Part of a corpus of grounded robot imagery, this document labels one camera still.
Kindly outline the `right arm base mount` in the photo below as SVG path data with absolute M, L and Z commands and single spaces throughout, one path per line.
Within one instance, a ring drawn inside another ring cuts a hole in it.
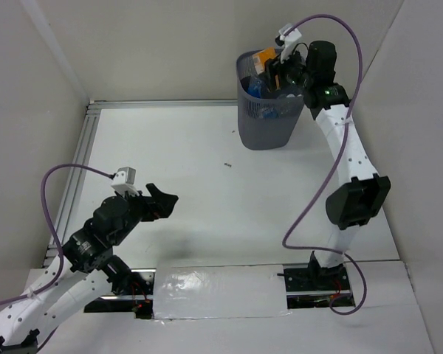
M 321 268 L 314 252 L 309 262 L 285 265 L 277 276 L 284 281 L 287 308 L 354 307 L 354 296 L 344 264 L 334 268 Z

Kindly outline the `Aquafina blue label bottle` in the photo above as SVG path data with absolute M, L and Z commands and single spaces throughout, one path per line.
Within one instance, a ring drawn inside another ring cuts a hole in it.
M 259 119 L 277 119 L 280 115 L 275 107 L 263 107 L 259 111 Z

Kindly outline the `orange juice bottle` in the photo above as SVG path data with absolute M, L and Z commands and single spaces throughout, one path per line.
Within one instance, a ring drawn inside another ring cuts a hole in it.
M 264 65 L 268 59 L 278 58 L 278 53 L 276 52 L 274 47 L 268 47 L 259 52 L 256 52 L 252 55 L 255 71 L 259 78 L 261 78 L 266 84 L 265 76 L 264 76 Z

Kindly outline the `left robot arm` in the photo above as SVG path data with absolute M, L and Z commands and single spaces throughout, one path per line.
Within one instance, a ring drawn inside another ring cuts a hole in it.
M 144 196 L 118 187 L 63 245 L 55 260 L 25 293 L 0 311 L 0 353 L 36 353 L 62 322 L 102 295 L 121 295 L 145 280 L 131 271 L 113 248 L 142 222 L 168 218 L 179 200 L 154 184 Z

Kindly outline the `blue cap water bottle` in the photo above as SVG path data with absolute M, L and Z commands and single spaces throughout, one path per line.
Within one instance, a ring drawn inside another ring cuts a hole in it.
M 244 90 L 252 97 L 262 99 L 266 93 L 265 82 L 255 75 L 246 76 L 243 79 Z

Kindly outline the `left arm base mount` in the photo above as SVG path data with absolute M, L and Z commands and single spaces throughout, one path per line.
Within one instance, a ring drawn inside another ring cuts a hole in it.
M 131 282 L 118 294 L 109 293 L 84 307 L 84 313 L 131 314 L 135 319 L 154 319 L 155 268 L 132 269 Z

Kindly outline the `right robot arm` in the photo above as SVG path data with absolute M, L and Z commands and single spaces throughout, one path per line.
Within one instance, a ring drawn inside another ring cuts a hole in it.
M 357 233 L 377 216 L 391 189 L 389 177 L 373 166 L 349 110 L 346 90 L 334 81 L 337 53 L 328 41 L 310 43 L 303 68 L 303 98 L 335 158 L 339 187 L 326 198 L 332 232 L 324 246 L 312 250 L 307 279 L 323 289 L 343 269 L 344 254 Z

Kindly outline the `green label water bottle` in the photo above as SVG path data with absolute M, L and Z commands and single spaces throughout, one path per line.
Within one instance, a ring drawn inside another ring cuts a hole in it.
M 281 118 L 298 116 L 303 109 L 301 94 L 281 94 L 277 97 L 277 101 L 276 112 Z

